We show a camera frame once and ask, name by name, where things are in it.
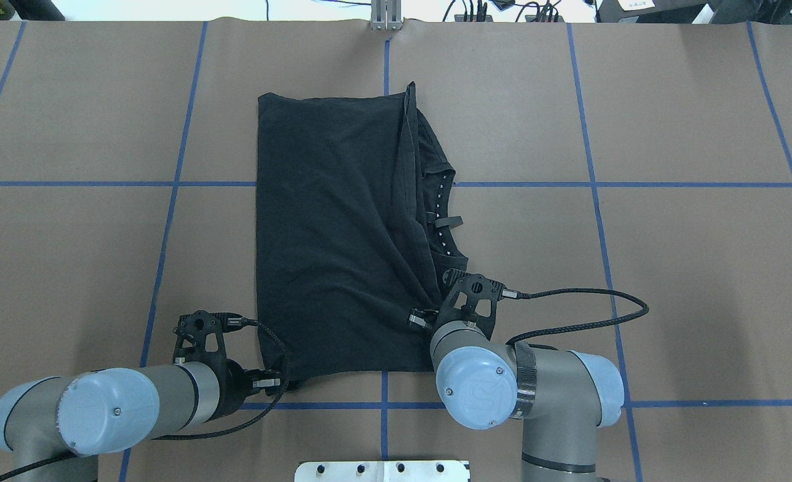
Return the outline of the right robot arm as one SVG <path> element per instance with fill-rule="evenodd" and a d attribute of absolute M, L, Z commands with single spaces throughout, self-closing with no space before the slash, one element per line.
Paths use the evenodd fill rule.
<path fill-rule="evenodd" d="M 475 324 L 432 326 L 413 309 L 408 325 L 429 335 L 435 386 L 451 418 L 473 430 L 522 421 L 524 481 L 598 481 L 597 431 L 621 417 L 621 373 L 599 355 L 494 343 Z"/>

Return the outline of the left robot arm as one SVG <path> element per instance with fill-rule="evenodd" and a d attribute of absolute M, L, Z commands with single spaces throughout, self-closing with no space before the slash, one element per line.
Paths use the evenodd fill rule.
<path fill-rule="evenodd" d="M 201 361 L 109 368 L 24 382 L 0 399 L 0 449 L 14 468 L 0 481 L 96 481 L 100 455 L 150 440 L 183 440 L 183 431 L 233 414 L 249 396 L 287 382 L 277 370 L 224 375 Z"/>

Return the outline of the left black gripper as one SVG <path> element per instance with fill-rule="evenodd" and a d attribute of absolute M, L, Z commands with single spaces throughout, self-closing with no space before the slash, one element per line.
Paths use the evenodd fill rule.
<path fill-rule="evenodd" d="M 232 359 L 226 360 L 224 383 L 221 387 L 219 404 L 220 414 L 233 414 L 245 402 L 252 392 L 278 390 L 282 384 L 280 378 L 252 379 L 254 370 L 245 370 Z"/>

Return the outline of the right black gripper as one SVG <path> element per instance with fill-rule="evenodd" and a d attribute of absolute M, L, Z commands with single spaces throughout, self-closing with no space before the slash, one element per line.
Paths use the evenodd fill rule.
<path fill-rule="evenodd" d="M 408 327 L 414 331 L 425 331 L 432 335 L 435 331 L 457 318 L 457 309 L 453 306 L 441 306 L 438 309 L 420 309 L 420 313 L 408 316 Z"/>

